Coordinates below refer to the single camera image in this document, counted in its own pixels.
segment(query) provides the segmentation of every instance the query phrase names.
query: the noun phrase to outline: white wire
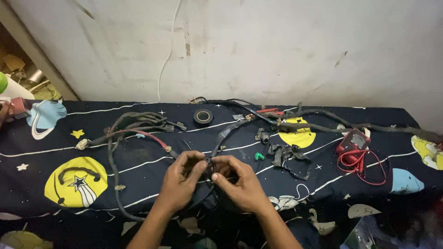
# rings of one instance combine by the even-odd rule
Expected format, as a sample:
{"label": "white wire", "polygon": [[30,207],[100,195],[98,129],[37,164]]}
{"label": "white wire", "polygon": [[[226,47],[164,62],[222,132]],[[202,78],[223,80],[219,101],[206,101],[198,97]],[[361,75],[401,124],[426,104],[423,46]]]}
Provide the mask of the white wire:
{"label": "white wire", "polygon": [[171,57],[172,54],[172,47],[174,46],[174,26],[175,26],[175,18],[177,17],[177,12],[179,11],[179,7],[180,7],[180,3],[182,2],[182,0],[179,0],[179,3],[177,4],[177,8],[175,8],[175,12],[174,12],[174,18],[172,19],[172,36],[171,36],[171,50],[169,50],[169,54],[166,57],[165,62],[163,63],[162,69],[160,70],[160,74],[159,74],[159,81],[157,83],[157,96],[159,97],[159,102],[160,102],[160,78],[162,77],[162,73],[163,73],[163,69],[165,68],[165,65],[167,63],[167,61],[169,60],[169,57]]}

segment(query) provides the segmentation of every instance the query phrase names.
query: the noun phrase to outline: white bottle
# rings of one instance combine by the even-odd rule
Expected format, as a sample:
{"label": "white bottle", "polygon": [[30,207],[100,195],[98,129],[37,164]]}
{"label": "white bottle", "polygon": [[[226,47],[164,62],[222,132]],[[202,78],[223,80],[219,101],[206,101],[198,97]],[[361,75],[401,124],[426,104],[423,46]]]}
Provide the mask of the white bottle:
{"label": "white bottle", "polygon": [[34,95],[11,77],[0,72],[0,97],[35,99]]}

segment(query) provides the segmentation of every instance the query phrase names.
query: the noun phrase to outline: red multimeter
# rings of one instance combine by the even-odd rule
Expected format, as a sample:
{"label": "red multimeter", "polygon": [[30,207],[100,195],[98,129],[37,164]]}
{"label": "red multimeter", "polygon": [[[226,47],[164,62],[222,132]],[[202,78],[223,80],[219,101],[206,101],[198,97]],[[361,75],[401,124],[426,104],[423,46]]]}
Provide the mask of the red multimeter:
{"label": "red multimeter", "polygon": [[[337,155],[342,154],[347,151],[363,151],[368,147],[371,139],[368,138],[364,133],[357,129],[354,129],[345,136],[343,141],[335,148]],[[347,164],[355,164],[360,158],[361,154],[364,152],[356,152],[352,154],[347,154],[342,157],[342,160]]]}

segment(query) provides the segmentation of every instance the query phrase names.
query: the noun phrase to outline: yellow star print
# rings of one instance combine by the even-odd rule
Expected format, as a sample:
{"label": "yellow star print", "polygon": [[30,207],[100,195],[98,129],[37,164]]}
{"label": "yellow star print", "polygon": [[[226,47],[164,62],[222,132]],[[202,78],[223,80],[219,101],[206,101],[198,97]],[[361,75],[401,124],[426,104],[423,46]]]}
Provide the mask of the yellow star print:
{"label": "yellow star print", "polygon": [[81,135],[84,135],[85,133],[83,132],[83,130],[79,130],[79,131],[72,131],[71,135],[73,135],[75,138],[80,138]]}

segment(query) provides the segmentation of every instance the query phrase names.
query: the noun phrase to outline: human hand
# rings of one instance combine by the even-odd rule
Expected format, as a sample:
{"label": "human hand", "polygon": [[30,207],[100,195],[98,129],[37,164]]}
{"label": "human hand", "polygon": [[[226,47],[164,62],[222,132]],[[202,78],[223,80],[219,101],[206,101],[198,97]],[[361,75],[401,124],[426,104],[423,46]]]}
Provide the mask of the human hand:
{"label": "human hand", "polygon": [[239,161],[233,156],[216,156],[211,160],[217,168],[225,168],[228,166],[237,173],[239,179],[235,184],[230,183],[226,177],[220,173],[212,174],[212,181],[226,192],[229,198],[240,209],[256,214],[266,208],[274,209],[261,188],[260,182],[251,166]]}
{"label": "human hand", "polygon": [[205,155],[198,151],[186,151],[180,154],[166,171],[162,189],[154,206],[160,207],[169,215],[184,208],[191,200],[198,179],[208,166],[204,158]]}

